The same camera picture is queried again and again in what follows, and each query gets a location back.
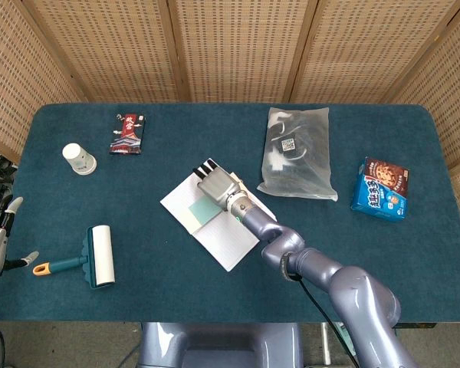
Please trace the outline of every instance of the floor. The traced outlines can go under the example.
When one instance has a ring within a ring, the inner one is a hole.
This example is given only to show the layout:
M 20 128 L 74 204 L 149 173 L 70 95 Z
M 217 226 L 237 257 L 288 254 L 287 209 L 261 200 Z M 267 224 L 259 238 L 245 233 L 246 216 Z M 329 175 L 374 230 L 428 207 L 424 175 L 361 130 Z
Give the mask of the floor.
M 6 363 L 15 368 L 39 366 L 73 368 L 119 366 L 140 341 L 138 323 L 0 322 L 5 335 Z M 304 362 L 322 363 L 320 326 L 301 326 Z M 438 324 L 433 329 L 398 330 L 421 367 L 460 368 L 460 324 Z M 347 356 L 330 335 L 332 364 L 348 364 Z M 138 351 L 122 365 L 133 368 Z

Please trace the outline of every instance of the table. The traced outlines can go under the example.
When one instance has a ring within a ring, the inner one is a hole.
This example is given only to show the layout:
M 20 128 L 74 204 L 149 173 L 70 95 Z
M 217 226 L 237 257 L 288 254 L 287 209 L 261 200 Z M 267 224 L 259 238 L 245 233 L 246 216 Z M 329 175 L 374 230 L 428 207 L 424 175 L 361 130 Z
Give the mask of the table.
M 329 107 L 331 183 L 338 202 L 265 195 L 261 161 L 269 107 Z M 117 113 L 147 117 L 140 156 L 111 156 Z M 89 176 L 61 156 L 77 142 L 97 159 Z M 409 213 L 400 223 L 353 212 L 365 156 L 410 169 Z M 298 284 L 270 269 L 254 248 L 227 273 L 159 201 L 212 157 L 234 171 L 278 220 L 309 246 L 359 265 L 400 299 L 401 322 L 460 321 L 460 215 L 429 113 L 416 105 L 266 103 L 66 103 L 34 117 L 18 168 L 8 257 L 39 250 L 35 264 L 79 255 L 86 228 L 111 227 L 116 284 L 91 290 L 80 268 L 0 278 L 3 320 L 318 322 Z M 312 288 L 334 318 L 328 297 Z

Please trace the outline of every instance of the paper cup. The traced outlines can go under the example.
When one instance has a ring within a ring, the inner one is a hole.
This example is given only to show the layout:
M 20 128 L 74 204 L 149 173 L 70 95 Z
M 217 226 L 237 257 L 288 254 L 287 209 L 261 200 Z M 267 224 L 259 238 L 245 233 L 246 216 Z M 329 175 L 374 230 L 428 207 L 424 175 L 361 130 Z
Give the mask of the paper cup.
M 69 143 L 63 148 L 63 157 L 79 175 L 89 175 L 97 167 L 95 157 L 76 143 Z

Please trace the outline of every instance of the qr code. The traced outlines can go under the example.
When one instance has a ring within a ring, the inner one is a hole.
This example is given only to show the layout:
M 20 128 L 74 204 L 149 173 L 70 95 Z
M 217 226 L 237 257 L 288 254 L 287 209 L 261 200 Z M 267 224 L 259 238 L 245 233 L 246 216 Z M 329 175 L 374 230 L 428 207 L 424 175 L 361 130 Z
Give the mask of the qr code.
M 282 140 L 281 146 L 283 147 L 283 152 L 294 150 L 294 139 Z

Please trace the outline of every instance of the clear plastic bag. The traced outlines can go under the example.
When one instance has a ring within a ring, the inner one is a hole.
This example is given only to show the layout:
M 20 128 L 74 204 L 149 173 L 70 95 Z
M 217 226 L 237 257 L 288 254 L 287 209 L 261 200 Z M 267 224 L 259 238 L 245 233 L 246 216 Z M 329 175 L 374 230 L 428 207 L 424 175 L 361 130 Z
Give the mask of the clear plastic bag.
M 329 108 L 269 109 L 268 131 L 258 190 L 272 196 L 332 199 Z

